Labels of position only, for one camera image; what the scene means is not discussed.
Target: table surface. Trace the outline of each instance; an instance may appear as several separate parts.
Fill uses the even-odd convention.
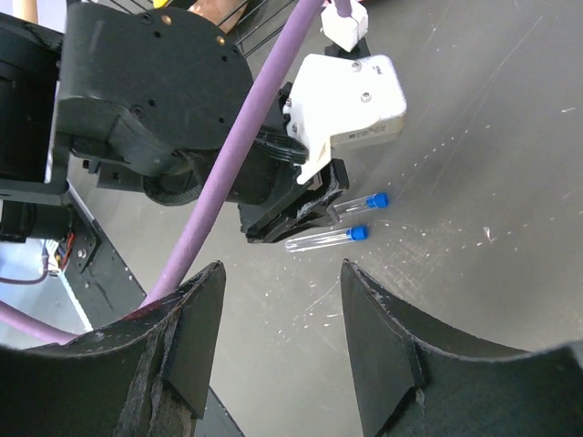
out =
[[[345,258],[478,337],[535,350],[583,336],[583,3],[366,6],[369,46],[402,82],[406,127],[391,144],[337,157],[346,199],[387,191],[393,205],[349,223],[369,224],[369,240],[302,254],[246,244],[226,205],[190,271],[226,265],[211,385],[251,437],[362,434],[338,283]],[[328,44],[319,30],[302,56]],[[254,72],[269,48],[251,57]],[[191,207],[92,188],[79,167],[71,177],[148,290]]]

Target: bolt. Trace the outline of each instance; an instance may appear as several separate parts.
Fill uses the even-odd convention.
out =
[[[151,25],[152,24],[152,16],[150,14],[144,14],[142,16],[142,23],[144,23],[145,25]]]
[[[134,105],[133,107],[131,107],[129,112],[132,114],[132,116],[136,118],[142,118],[144,116],[144,108],[141,107],[140,105]]]

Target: wire basket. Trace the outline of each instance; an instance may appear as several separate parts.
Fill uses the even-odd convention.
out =
[[[128,14],[140,14],[152,9],[151,0],[90,0],[113,7]],[[229,33],[228,38],[237,45],[243,57],[256,53],[270,42],[283,29],[288,15],[292,11],[292,4],[297,0],[242,0],[232,11],[226,14],[219,25],[237,14],[243,7],[245,13],[238,24]]]

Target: purple cable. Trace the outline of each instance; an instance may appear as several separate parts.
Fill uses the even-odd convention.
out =
[[[27,316],[22,311],[11,307],[1,300],[0,320],[25,334],[32,335],[33,337],[46,341],[47,343],[66,344],[77,336],[70,332],[64,332],[63,330],[53,328],[34,317]]]
[[[321,8],[322,0],[300,0],[291,12],[240,109],[176,247],[140,308],[170,294],[187,275],[219,215],[285,75],[300,51],[313,19]]]
[[[335,0],[336,10],[341,18],[347,18],[353,13],[353,6],[350,0]]]

